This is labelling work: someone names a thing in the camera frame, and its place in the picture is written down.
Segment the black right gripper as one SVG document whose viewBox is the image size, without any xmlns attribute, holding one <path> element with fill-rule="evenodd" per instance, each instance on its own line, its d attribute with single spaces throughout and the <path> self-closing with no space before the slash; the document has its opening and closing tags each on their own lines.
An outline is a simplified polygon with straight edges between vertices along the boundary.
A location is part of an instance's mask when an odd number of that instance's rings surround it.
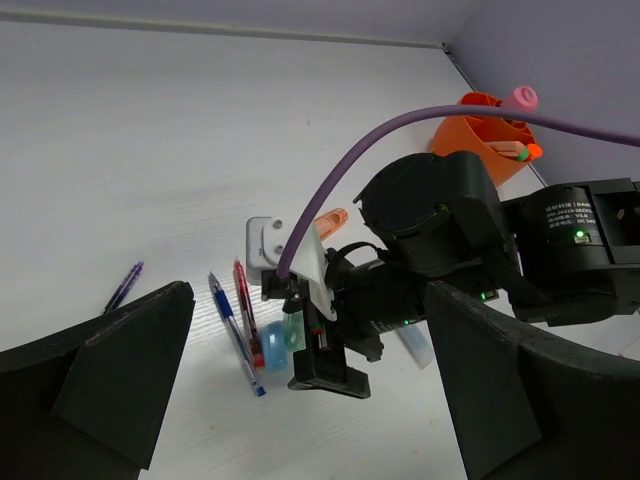
<svg viewBox="0 0 640 480">
<path fill-rule="evenodd" d="M 379 361 L 381 335 L 426 319 L 427 281 L 369 242 L 326 253 L 325 284 L 334 294 L 336 323 L 304 298 L 305 349 L 293 354 L 291 391 L 322 390 L 351 398 L 371 396 L 368 375 L 347 364 L 346 348 Z"/>
</svg>

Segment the peach translucent marker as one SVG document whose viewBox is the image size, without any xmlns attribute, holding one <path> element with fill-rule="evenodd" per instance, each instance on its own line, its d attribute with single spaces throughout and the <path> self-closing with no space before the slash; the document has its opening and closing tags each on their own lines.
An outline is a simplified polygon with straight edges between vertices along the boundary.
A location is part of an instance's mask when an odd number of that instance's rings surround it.
<svg viewBox="0 0 640 480">
<path fill-rule="evenodd" d="M 526 145 L 520 141 L 494 141 L 487 142 L 486 145 L 496 153 L 508 158 L 516 158 L 518 153 L 526 148 Z"/>
</svg>

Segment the orange cap black highlighter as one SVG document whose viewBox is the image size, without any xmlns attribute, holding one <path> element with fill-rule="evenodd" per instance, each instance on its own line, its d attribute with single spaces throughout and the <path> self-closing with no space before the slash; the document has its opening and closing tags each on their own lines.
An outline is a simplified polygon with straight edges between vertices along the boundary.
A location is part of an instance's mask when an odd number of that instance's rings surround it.
<svg viewBox="0 0 640 480">
<path fill-rule="evenodd" d="M 535 143 L 527 144 L 526 152 L 528 153 L 526 157 L 526 162 L 536 160 L 537 158 L 540 158 L 544 154 L 543 149 Z"/>
</svg>

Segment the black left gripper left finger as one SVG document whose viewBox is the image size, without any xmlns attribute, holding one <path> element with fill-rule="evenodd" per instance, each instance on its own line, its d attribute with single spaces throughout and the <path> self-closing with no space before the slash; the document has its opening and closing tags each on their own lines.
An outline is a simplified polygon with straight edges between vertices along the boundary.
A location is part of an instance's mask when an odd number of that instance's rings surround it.
<svg viewBox="0 0 640 480">
<path fill-rule="evenodd" d="M 175 281 L 1 354 L 4 479 L 136 479 L 149 469 L 195 307 Z"/>
</svg>

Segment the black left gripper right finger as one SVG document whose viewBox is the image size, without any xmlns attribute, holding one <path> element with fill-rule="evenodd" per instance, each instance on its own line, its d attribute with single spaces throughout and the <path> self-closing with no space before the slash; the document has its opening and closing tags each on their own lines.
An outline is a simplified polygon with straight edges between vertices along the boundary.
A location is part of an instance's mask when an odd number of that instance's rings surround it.
<svg viewBox="0 0 640 480">
<path fill-rule="evenodd" d="M 470 479 L 636 479 L 639 364 L 435 282 L 424 307 Z"/>
</svg>

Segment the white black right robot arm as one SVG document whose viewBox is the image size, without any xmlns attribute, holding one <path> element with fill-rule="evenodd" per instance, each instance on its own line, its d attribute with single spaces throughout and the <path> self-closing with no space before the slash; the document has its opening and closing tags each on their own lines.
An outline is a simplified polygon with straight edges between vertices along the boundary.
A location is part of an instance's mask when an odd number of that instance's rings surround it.
<svg viewBox="0 0 640 480">
<path fill-rule="evenodd" d="M 486 302 L 505 292 L 527 323 L 565 326 L 630 315 L 639 307 L 639 186 L 628 179 L 549 186 L 503 201 L 470 152 L 405 156 L 356 199 L 377 236 L 375 258 L 327 253 L 328 315 L 303 294 L 306 348 L 294 355 L 293 390 L 370 394 L 354 351 L 371 362 L 384 333 L 426 320 L 427 288 L 443 282 Z"/>
</svg>

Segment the orange marker cap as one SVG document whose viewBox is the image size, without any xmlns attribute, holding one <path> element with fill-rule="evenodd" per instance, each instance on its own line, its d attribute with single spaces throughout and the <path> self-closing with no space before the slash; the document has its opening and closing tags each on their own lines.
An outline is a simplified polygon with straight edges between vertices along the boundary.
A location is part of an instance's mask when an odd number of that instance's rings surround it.
<svg viewBox="0 0 640 480">
<path fill-rule="evenodd" d="M 329 238 L 340 229 L 348 220 L 349 215 L 345 209 L 335 208 L 314 219 L 314 227 L 321 240 Z"/>
</svg>

